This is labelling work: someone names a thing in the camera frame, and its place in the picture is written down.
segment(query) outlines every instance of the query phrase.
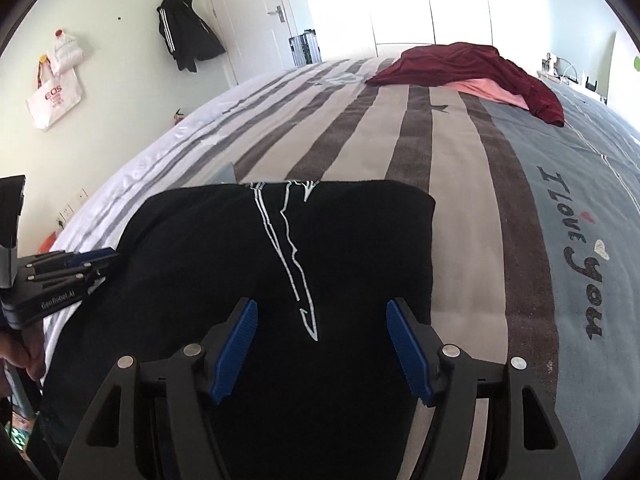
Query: pink fabric lining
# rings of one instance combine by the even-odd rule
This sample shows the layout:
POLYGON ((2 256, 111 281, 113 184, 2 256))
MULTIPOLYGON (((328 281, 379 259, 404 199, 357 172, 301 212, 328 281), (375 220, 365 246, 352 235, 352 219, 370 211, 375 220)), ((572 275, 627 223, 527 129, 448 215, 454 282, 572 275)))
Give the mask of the pink fabric lining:
POLYGON ((529 107, 521 95, 514 95, 511 92, 507 92, 492 79, 465 79, 463 81, 447 83, 442 86, 457 90, 458 92, 466 92, 467 94, 489 99, 489 101, 496 103, 515 105, 523 110, 529 110, 529 107))

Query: striped bedsheet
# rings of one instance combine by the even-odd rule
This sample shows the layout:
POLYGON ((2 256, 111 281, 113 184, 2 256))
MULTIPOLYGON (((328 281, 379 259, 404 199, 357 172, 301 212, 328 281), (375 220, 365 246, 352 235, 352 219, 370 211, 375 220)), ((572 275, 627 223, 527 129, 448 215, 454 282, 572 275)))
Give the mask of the striped bedsheet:
MULTIPOLYGON (((364 84, 392 61, 324 62, 213 100, 108 181, 54 248, 115 247, 148 197, 229 163, 238 182, 420 187, 436 200, 434 328, 476 358, 524 357, 583 479, 600 480, 640 422, 638 134, 558 85, 564 128, 446 88, 364 84)), ((75 308, 47 320, 47 363, 75 308)), ((478 400, 465 478, 478 474, 486 414, 478 400)), ((430 420, 418 404, 399 479, 430 420)))

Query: metal rivet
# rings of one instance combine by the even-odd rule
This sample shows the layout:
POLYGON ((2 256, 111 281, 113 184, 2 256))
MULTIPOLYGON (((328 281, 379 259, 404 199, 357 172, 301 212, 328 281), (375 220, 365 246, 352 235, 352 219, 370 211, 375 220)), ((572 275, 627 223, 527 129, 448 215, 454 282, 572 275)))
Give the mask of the metal rivet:
POLYGON ((191 343, 190 345, 184 347, 183 352, 188 357, 194 357, 202 352, 202 346, 200 346, 198 343, 191 343))
POLYGON ((527 362, 522 357, 511 358, 511 366, 516 370, 524 370, 527 367, 527 362))
POLYGON ((130 355, 125 355, 118 359, 118 368, 129 368, 132 364, 133 357, 130 355))
POLYGON ((460 348, 455 345, 444 345, 442 347, 442 353, 447 357, 458 357, 460 355, 460 348))

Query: dark red cloth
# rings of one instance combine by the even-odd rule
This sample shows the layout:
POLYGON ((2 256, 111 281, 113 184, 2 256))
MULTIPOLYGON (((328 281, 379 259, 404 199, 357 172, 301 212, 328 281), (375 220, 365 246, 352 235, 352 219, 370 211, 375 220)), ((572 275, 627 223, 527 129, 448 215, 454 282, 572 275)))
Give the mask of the dark red cloth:
POLYGON ((472 43, 416 46, 367 81, 372 85, 441 86, 465 79, 489 78, 506 91, 521 95, 532 115, 545 123, 564 126, 564 110, 542 81, 504 59, 494 46, 472 43))

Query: plastic bag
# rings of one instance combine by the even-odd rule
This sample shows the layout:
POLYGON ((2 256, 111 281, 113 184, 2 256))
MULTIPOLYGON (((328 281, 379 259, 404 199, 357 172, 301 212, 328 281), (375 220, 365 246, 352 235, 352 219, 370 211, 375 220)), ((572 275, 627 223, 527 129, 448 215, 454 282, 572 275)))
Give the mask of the plastic bag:
POLYGON ((47 52, 53 75, 59 75, 75 67, 82 61, 84 53, 78 45, 78 39, 62 30, 56 31, 56 43, 47 52))
POLYGON ((76 77, 76 72, 71 69, 53 76, 47 82, 42 82, 42 67, 48 66, 46 56, 40 59, 38 64, 38 90, 27 99, 27 108, 33 118, 33 123, 39 130, 46 130, 60 117, 76 106, 82 97, 82 89, 76 77))

